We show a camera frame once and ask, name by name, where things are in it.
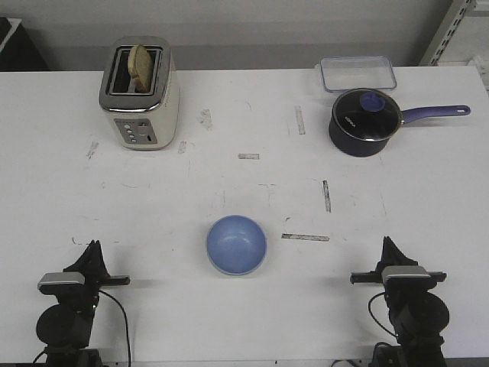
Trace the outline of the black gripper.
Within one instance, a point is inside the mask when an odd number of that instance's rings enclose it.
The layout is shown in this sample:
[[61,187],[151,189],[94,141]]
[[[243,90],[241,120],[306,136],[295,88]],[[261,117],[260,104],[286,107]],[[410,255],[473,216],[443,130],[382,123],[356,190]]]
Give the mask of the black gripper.
[[428,293],[446,280],[444,271],[427,271],[417,261],[405,256],[389,236],[383,238],[382,263],[373,271],[352,272],[351,284],[380,284],[376,297],[413,297]]
[[63,273],[80,273],[85,281],[86,293],[90,295],[90,302],[99,304],[99,291],[102,287],[126,286],[130,284],[129,275],[110,275],[103,258],[102,247],[99,240],[92,240],[81,256],[69,267],[63,269]]

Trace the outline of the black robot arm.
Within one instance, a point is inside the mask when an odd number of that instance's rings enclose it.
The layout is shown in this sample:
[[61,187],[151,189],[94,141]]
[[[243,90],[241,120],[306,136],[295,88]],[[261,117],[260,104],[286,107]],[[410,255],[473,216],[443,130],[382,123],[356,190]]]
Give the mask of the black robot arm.
[[130,281],[127,275],[108,273],[98,240],[92,240],[81,256],[61,272],[44,274],[37,289],[57,299],[36,325],[37,338],[45,344],[41,352],[46,356],[45,366],[103,366],[100,352],[89,348],[100,296],[108,295],[102,289],[125,286]]
[[427,271],[417,261],[406,257],[385,236],[381,259],[369,272],[353,272],[352,284],[381,284],[393,327],[395,345],[375,344],[370,366],[446,366],[441,345],[441,331],[449,324],[449,309],[430,291],[445,281],[443,271]]

